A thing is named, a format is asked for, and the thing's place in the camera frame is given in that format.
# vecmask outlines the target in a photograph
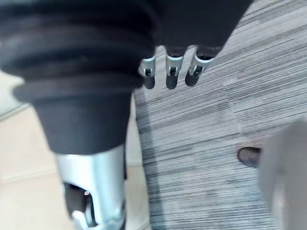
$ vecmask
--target robotic hand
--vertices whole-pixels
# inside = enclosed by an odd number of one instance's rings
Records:
[[[251,0],[2,0],[0,68],[21,76],[55,153],[69,216],[80,230],[125,227],[124,144],[134,88],[154,87],[165,45],[166,85],[198,47],[193,86]],[[141,62],[142,77],[138,74]]]

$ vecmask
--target metal bracket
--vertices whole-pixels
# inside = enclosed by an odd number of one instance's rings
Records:
[[[155,56],[141,61],[140,71],[144,77],[154,77],[155,75]]]
[[[197,56],[197,50],[195,50],[195,53],[193,55],[190,68],[189,68],[189,74],[193,76],[194,74],[200,75],[202,72],[204,72],[210,62],[212,62],[214,58],[211,58],[209,60],[202,60]]]
[[[180,57],[172,57],[167,55],[166,56],[166,75],[171,76],[175,75],[178,76],[179,71],[181,69],[183,62],[183,56]]]

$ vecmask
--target beige floor tile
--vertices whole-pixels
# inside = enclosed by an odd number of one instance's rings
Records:
[[[0,186],[1,230],[72,230],[56,173]]]
[[[136,121],[131,117],[126,139],[127,164],[142,164],[142,150]]]
[[[56,172],[53,154],[29,107],[0,123],[0,182]]]
[[[126,230],[142,230],[149,223],[149,206],[144,169],[141,165],[128,166]]]

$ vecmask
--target floor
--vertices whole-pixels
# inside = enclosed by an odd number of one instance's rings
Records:
[[[307,115],[307,1],[256,0],[222,52],[188,87],[185,54],[178,86],[136,91],[153,230],[275,229],[257,171],[236,150]]]

